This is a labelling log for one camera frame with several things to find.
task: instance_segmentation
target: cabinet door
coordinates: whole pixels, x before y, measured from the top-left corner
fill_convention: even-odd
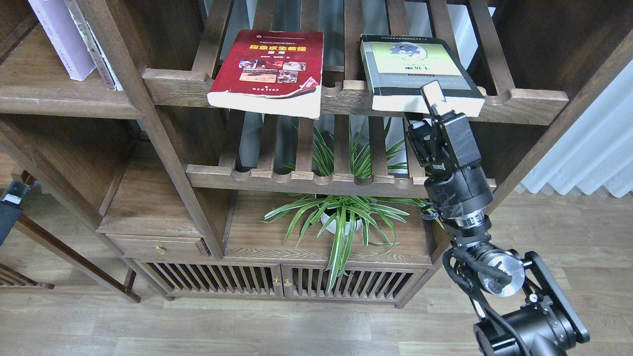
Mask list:
[[[330,271],[321,266],[282,265],[284,295],[290,299],[332,299],[397,303],[425,270],[350,268],[328,285]]]
[[[280,266],[144,262],[170,296],[283,298]]]

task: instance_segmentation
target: robotic arm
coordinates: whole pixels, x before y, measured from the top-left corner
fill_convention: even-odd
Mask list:
[[[524,258],[493,245],[491,222],[484,209],[492,192],[481,167],[481,155],[468,118],[447,104],[437,81],[421,88],[430,118],[405,113],[406,138],[417,159],[430,172],[424,186],[434,214],[440,218],[452,247],[444,253],[449,277],[468,295],[480,322],[473,326],[485,356],[562,356],[589,333],[536,252]],[[526,276],[530,271],[536,281]],[[525,293],[525,305],[499,315],[485,291],[496,296]]]

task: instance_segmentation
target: white book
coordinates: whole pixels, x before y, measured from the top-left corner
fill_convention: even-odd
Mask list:
[[[28,2],[70,78],[84,80],[96,66],[64,0],[28,0]]]

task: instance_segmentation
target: spider plant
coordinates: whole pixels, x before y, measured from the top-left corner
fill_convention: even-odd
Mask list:
[[[385,127],[385,136],[389,133],[391,128],[391,119],[387,122]],[[329,134],[330,138],[334,140],[334,136]],[[371,155],[369,144],[360,145],[360,132],[352,135],[349,133],[349,158],[350,158],[350,171],[357,178],[368,178],[372,174]],[[402,151],[404,148],[404,139],[398,141],[387,149],[387,160],[391,160],[396,154]],[[334,171],[334,152],[329,148],[325,142],[325,138],[315,128],[314,130],[314,147],[313,147],[313,161],[316,163],[318,173],[320,175],[330,175]],[[295,165],[284,165],[290,169],[295,169]],[[388,169],[406,168],[405,162],[399,162],[387,167]],[[330,252],[330,260],[327,266],[327,270],[330,270],[329,277],[329,291],[333,288],[335,280],[343,273],[345,273],[345,266],[347,264],[349,254],[351,253],[352,244],[355,236],[355,232],[358,228],[357,224],[361,226],[361,237],[363,245],[368,246],[370,243],[376,246],[387,247],[386,252],[391,250],[396,242],[396,231],[394,228],[393,220],[406,222],[404,217],[409,213],[385,203],[402,203],[407,205],[414,205],[416,207],[425,207],[428,203],[423,199],[418,198],[383,198],[373,196],[350,196],[350,195],[327,195],[322,196],[318,194],[299,194],[298,200],[286,204],[282,207],[278,207],[264,216],[265,223],[275,222],[282,217],[286,216],[290,212],[294,212],[294,216],[288,226],[284,243],[287,243],[292,232],[301,224],[299,230],[299,236],[297,238],[296,247],[299,246],[303,239],[305,232],[310,226],[316,225],[320,217],[326,210],[333,210],[334,213],[330,213],[330,217],[327,222],[323,223],[323,227],[319,230],[317,236],[320,236],[326,227],[335,222],[334,241],[332,243],[332,251]],[[306,216],[305,221],[300,222],[301,218]],[[383,221],[389,228],[389,236],[379,227],[378,221]],[[346,233],[346,222],[350,222],[351,228]],[[373,232],[376,232],[379,239],[374,238]]]

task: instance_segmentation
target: brass knob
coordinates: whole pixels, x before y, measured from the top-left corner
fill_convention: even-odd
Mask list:
[[[163,248],[163,245],[156,245],[156,252],[159,255],[164,255],[167,253],[167,251]]]

